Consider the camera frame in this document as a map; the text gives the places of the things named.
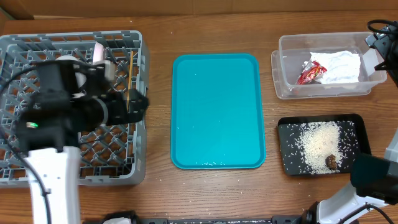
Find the large white plate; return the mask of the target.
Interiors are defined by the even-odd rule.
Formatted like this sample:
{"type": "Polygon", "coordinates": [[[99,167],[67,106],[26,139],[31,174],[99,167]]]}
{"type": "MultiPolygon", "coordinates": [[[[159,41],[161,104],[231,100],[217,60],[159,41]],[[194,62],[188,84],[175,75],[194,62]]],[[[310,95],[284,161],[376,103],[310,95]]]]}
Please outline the large white plate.
{"type": "Polygon", "coordinates": [[[93,51],[93,65],[96,65],[97,63],[100,63],[100,61],[105,59],[104,50],[105,47],[101,43],[95,43],[93,51]]]}

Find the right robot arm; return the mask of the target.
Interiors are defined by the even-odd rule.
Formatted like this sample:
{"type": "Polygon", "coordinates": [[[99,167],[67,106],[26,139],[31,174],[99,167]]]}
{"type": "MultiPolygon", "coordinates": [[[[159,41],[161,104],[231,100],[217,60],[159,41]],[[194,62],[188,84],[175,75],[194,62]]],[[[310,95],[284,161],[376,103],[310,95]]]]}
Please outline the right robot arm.
{"type": "MultiPolygon", "coordinates": [[[[397,83],[397,22],[368,22],[373,33],[366,43],[376,49],[383,62],[376,71],[385,70],[397,83]]],[[[350,173],[350,182],[332,197],[315,202],[292,223],[352,223],[371,210],[378,211],[388,223],[391,218],[382,211],[397,204],[397,135],[386,148],[384,158],[360,154],[350,173]]]]}

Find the red snack wrapper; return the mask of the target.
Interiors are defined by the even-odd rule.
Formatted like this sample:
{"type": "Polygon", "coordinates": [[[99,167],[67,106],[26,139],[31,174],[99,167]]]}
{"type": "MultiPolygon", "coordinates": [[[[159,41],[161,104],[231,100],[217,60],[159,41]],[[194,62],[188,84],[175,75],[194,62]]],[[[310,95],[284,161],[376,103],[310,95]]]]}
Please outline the red snack wrapper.
{"type": "Polygon", "coordinates": [[[302,73],[298,77],[296,84],[304,85],[312,82],[314,79],[322,76],[327,72],[327,69],[320,65],[317,61],[309,61],[304,67],[302,73]]]}

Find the white napkin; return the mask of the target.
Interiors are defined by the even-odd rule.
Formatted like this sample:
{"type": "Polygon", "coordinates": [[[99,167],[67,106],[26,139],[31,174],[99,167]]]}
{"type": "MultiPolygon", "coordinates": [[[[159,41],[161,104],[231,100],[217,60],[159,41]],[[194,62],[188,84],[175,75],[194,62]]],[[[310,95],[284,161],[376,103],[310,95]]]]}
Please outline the white napkin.
{"type": "Polygon", "coordinates": [[[311,52],[311,61],[318,62],[326,72],[315,78],[321,84],[359,82],[361,60],[359,54],[347,50],[335,53],[311,52]]]}

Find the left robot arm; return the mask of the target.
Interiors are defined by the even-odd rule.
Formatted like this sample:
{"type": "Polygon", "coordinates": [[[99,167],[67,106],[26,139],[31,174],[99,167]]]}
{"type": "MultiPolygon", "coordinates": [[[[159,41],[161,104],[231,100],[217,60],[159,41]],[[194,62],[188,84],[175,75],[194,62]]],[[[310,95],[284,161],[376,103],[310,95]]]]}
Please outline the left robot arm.
{"type": "Polygon", "coordinates": [[[19,116],[16,137],[28,169],[34,223],[80,223],[79,133],[142,121],[149,100],[111,89],[112,63],[49,60],[33,66],[39,91],[19,116]]]}

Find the white cup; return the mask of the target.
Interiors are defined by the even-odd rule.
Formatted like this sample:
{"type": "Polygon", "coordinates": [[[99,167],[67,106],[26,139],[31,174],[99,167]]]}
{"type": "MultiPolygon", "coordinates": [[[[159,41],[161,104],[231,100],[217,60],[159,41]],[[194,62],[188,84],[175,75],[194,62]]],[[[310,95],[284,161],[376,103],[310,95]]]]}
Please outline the white cup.
{"type": "Polygon", "coordinates": [[[72,94],[72,99],[78,99],[78,98],[81,98],[81,97],[83,97],[83,96],[85,96],[85,94],[82,93],[82,92],[80,92],[80,93],[74,93],[74,94],[72,94]]]}

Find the grey round bowl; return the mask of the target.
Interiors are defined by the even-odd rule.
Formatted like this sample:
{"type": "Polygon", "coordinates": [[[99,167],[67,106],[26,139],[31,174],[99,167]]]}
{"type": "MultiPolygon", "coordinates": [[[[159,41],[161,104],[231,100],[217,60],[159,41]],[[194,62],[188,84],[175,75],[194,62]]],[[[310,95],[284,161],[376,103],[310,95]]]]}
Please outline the grey round bowl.
{"type": "MultiPolygon", "coordinates": [[[[62,56],[58,57],[57,60],[74,60],[74,61],[80,62],[80,60],[78,60],[76,57],[71,56],[71,55],[62,55],[62,56]]],[[[86,77],[80,72],[76,72],[75,76],[76,76],[76,81],[77,81],[78,87],[79,88],[82,87],[86,82],[86,77]]]]}

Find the wooden chopstick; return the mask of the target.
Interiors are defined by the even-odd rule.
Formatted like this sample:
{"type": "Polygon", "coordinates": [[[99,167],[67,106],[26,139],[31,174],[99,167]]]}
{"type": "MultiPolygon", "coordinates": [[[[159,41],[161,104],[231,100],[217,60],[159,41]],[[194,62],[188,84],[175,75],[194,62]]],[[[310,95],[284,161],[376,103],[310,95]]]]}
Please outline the wooden chopstick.
{"type": "Polygon", "coordinates": [[[132,86],[132,76],[133,76],[133,67],[134,67],[133,64],[134,64],[134,52],[131,51],[130,64],[129,64],[128,88],[127,88],[127,100],[126,100],[127,111],[129,111],[129,104],[130,104],[130,89],[132,86]]]}

